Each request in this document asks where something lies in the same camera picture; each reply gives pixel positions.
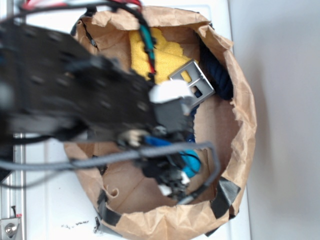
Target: white plastic part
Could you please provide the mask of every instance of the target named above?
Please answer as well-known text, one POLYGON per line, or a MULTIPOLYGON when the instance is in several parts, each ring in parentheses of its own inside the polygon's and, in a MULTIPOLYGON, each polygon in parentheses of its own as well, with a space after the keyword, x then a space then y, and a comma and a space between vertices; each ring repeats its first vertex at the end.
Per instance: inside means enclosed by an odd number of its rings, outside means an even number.
POLYGON ((172 190, 170 187, 168 187, 167 185, 164 184, 160 184, 158 185, 160 192, 162 193, 163 196, 168 196, 170 194, 172 194, 172 190))
POLYGON ((190 179, 184 171, 181 171, 181 177, 182 177, 182 181, 181 181, 182 184, 186 185, 190 183, 190 179))
POLYGON ((149 92, 150 101, 154 104, 164 104, 183 98, 188 102, 194 98, 193 93, 184 80, 164 81, 155 85, 149 92))

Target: metal buckle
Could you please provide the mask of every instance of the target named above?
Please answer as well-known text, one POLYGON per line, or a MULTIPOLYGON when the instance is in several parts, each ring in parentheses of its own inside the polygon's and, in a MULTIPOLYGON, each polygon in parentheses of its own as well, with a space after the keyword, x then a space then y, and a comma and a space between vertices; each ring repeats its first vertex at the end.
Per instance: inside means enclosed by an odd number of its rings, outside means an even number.
POLYGON ((208 99, 211 95, 216 93, 204 73, 201 71, 200 67, 194 60, 188 61, 185 65, 180 67, 178 70, 174 71, 171 75, 169 75, 170 80, 183 80, 182 73, 186 71, 190 78, 191 82, 189 82, 188 86, 192 91, 193 87, 196 87, 200 92, 201 96, 197 97, 194 95, 194 99, 192 100, 191 107, 199 105, 206 99, 208 99))

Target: paper bag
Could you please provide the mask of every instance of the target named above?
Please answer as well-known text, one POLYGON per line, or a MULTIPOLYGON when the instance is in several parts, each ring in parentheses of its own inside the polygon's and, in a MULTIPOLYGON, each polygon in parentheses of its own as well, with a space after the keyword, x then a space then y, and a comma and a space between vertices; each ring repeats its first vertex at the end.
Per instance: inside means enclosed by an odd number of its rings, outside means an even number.
MULTIPOLYGON (((103 175, 98 169, 78 170, 76 174, 104 229, 133 240, 189 240, 214 231, 239 212, 255 149, 254 97, 230 51, 233 43, 218 35, 205 17, 192 11, 155 6, 145 7, 143 16, 151 27, 161 30, 167 41, 180 44, 188 58, 199 60, 200 37, 231 77, 232 100, 213 95, 201 103, 195 115, 196 142, 211 141, 216 146, 222 166, 220 175, 194 202, 175 205, 175 201, 160 193, 156 181, 145 178, 131 161, 109 165, 103 175)), ((128 70, 129 31, 138 28, 138 21, 125 11, 103 11, 82 17, 77 22, 75 38, 92 54, 117 58, 128 70)), ((65 151, 70 158, 85 160, 119 150, 112 142, 98 142, 67 143, 65 151)), ((213 170, 208 151, 197 153, 202 171, 191 179, 189 192, 213 170)))

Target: yellow cloth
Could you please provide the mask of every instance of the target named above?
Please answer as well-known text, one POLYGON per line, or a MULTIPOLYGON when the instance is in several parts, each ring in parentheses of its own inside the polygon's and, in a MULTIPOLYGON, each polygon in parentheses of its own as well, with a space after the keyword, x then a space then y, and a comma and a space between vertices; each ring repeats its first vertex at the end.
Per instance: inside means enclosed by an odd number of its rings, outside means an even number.
MULTIPOLYGON (((151 28, 151 34, 156 39, 155 56, 155 83, 159 84, 169 80, 169 75, 179 69, 191 59, 183 55, 183 48, 176 42, 167 41, 158 28, 151 28)), ((131 46, 131 68, 146 79, 150 72, 148 56, 144 51, 144 43, 139 31, 129 32, 131 46)), ((184 71, 182 77, 187 82, 191 81, 189 74, 184 71)))

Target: bolt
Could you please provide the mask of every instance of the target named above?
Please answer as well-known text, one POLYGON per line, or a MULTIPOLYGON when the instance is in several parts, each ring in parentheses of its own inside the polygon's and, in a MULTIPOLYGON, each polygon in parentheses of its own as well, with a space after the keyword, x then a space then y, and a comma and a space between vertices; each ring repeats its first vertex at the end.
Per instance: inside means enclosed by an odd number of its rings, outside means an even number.
POLYGON ((57 79, 56 79, 56 82, 57 82, 59 85, 63 86, 63 87, 68 87, 68 86, 69 86, 69 83, 68 83, 65 79, 63 79, 63 78, 57 78, 57 79))
POLYGON ((141 91, 141 85, 137 82, 133 82, 132 87, 133 87, 133 89, 135 89, 137 91, 141 91))
POLYGON ((31 38, 34 38, 37 35, 36 31, 31 27, 25 28, 24 33, 27 37, 31 37, 31 38))
POLYGON ((104 100, 102 100, 102 101, 100 102, 100 104, 101 104, 104 108, 106 108, 106 109, 110 109, 110 108, 111 108, 111 104, 108 103, 108 102, 106 102, 106 101, 104 101, 104 100))
POLYGON ((5 233, 11 238, 13 235, 17 233, 17 226, 14 225, 13 223, 9 223, 7 226, 5 226, 4 231, 5 233))
POLYGON ((48 32, 48 36, 53 41, 56 41, 56 42, 61 42, 62 41, 62 35, 59 32, 49 31, 48 32))
POLYGON ((103 81, 102 79, 98 79, 98 80, 96 81, 96 83, 97 83, 99 86, 103 87, 103 88, 105 88, 105 87, 107 86, 106 82, 103 81))
POLYGON ((43 79, 43 78, 41 78, 41 77, 39 77, 39 76, 31 76, 31 81, 32 82, 34 82, 35 84, 39 84, 39 85, 41 85, 41 84, 43 84, 43 83, 45 83, 45 80, 43 79))
POLYGON ((142 111, 144 111, 144 112, 148 111, 148 109, 149 109, 148 105, 145 104, 145 103, 142 102, 142 101, 138 101, 137 107, 138 107, 139 109, 141 109, 142 111))

